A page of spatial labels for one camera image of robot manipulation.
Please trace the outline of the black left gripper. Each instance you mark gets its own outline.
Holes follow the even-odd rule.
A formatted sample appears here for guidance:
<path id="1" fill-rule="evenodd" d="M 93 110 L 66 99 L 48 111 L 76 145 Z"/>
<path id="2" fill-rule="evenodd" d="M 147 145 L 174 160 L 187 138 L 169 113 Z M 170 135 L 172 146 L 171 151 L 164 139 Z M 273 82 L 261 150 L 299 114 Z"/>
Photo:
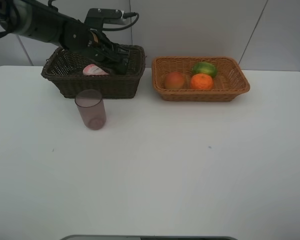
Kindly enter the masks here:
<path id="1" fill-rule="evenodd" d="M 100 36 L 82 22 L 63 24 L 62 47 L 94 62 L 111 75 L 125 75 L 128 69 L 130 49 L 125 46 L 106 46 Z"/>

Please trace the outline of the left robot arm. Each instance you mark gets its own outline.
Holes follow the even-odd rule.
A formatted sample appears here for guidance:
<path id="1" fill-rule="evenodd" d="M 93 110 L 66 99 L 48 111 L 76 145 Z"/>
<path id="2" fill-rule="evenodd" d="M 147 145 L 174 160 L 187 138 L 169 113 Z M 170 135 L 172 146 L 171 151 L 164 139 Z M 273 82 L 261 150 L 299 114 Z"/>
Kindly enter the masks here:
<path id="1" fill-rule="evenodd" d="M 130 51 L 110 41 L 105 32 L 128 29 L 139 17 L 137 12 L 91 8 L 80 21 L 60 13 L 52 1 L 45 5 L 37 0 L 0 0 L 0 39 L 15 34 L 51 43 L 124 75 Z"/>

